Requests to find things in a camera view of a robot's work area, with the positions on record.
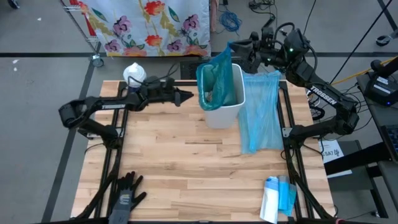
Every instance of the flower pattern cloth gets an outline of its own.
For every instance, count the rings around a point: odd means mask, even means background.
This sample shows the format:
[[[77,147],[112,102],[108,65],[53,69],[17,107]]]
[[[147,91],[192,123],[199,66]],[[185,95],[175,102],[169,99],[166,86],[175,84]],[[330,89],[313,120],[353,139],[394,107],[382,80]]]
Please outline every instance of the flower pattern cloth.
[[[81,0],[108,56],[210,56],[208,0]]]

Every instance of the black glove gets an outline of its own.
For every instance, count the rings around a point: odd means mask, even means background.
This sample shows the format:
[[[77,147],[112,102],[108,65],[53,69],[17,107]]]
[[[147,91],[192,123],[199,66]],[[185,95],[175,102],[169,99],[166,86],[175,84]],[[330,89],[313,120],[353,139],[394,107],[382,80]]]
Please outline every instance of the black glove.
[[[116,201],[112,209],[112,214],[109,216],[109,224],[122,224],[129,221],[130,212],[133,210],[147,195],[146,192],[141,193],[135,197],[138,185],[143,180],[143,176],[139,176],[136,183],[133,184],[133,171],[127,173],[125,177],[118,179],[118,189],[116,191]]]

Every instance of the gray floor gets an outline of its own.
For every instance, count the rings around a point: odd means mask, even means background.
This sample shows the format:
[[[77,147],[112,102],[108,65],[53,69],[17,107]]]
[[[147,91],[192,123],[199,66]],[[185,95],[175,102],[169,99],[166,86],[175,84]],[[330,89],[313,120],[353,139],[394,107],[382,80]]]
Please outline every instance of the gray floor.
[[[11,9],[6,1],[0,1],[0,52],[90,52],[70,18],[58,1],[19,0],[21,8]],[[214,52],[225,48],[227,41],[245,39],[251,31],[260,31],[268,15],[254,14],[246,6],[248,1],[229,0],[228,9],[243,20],[235,33],[222,32],[211,35]],[[293,21],[302,30],[313,1],[276,0],[278,24]],[[398,2],[389,8],[398,22]],[[350,52],[381,8],[375,0],[317,1],[308,23],[306,36],[317,52]],[[79,23],[84,20],[74,13]],[[380,48],[374,39],[392,32],[385,16],[365,38],[358,52],[398,52],[398,40]],[[126,66],[139,62],[151,75],[163,75],[171,64],[194,58],[104,58],[105,66],[94,70],[88,95],[98,95],[103,80],[119,80]],[[352,58],[337,80],[362,71],[374,60],[387,58]],[[343,57],[319,58],[317,73],[330,80],[344,62]],[[34,223],[42,219],[45,204],[63,151],[67,130],[62,127],[57,109],[69,100],[78,98],[89,65],[87,58],[0,58],[0,220],[3,223]],[[337,85],[344,90],[355,80]],[[361,113],[358,127],[369,119],[368,112]],[[381,139],[371,121],[366,128],[345,136],[341,140],[359,139],[362,147]],[[83,151],[87,140],[76,136],[63,179],[52,220],[66,220],[77,188]],[[357,221],[394,223],[398,214],[382,178],[376,179],[386,204],[390,219],[381,220],[370,215]],[[339,217],[349,218],[375,210],[367,191],[332,192]]]

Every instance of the wooden table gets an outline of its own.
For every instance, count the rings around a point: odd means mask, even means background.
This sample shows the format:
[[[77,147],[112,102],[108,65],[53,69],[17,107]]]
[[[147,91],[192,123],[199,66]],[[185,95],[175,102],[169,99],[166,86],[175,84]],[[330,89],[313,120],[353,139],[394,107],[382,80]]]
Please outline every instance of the wooden table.
[[[119,81],[105,81],[101,96],[116,96],[118,85]],[[290,83],[287,86],[295,124],[312,124],[305,90]],[[119,176],[136,171],[144,176],[137,195],[147,192],[147,197],[131,213],[131,220],[261,221],[264,180],[271,175],[288,175],[280,150],[242,155],[238,121],[229,129],[207,128],[198,105],[197,88],[179,88],[195,94],[181,107],[151,104],[142,112],[129,112]],[[281,102],[284,119],[288,121],[283,97]],[[112,115],[112,110],[98,111],[95,119],[111,124]],[[88,146],[99,142],[89,141]],[[306,145],[319,149],[314,139],[308,139]],[[72,217],[82,212],[96,193],[105,151],[105,147],[96,146],[86,153]],[[334,215],[321,156],[305,147],[301,151],[310,190]],[[300,190],[298,196],[306,217]],[[107,204],[105,197],[102,215]],[[286,219],[279,215],[280,221]]]

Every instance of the blue plastic bag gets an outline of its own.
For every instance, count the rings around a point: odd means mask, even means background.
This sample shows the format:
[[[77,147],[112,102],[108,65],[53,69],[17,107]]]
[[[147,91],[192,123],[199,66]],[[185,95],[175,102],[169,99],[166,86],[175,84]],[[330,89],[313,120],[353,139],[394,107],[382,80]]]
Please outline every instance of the blue plastic bag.
[[[243,154],[259,149],[283,149],[277,114],[280,72],[243,73],[246,102],[239,111]]]
[[[236,104],[231,49],[227,48],[197,68],[199,104],[205,111]]]

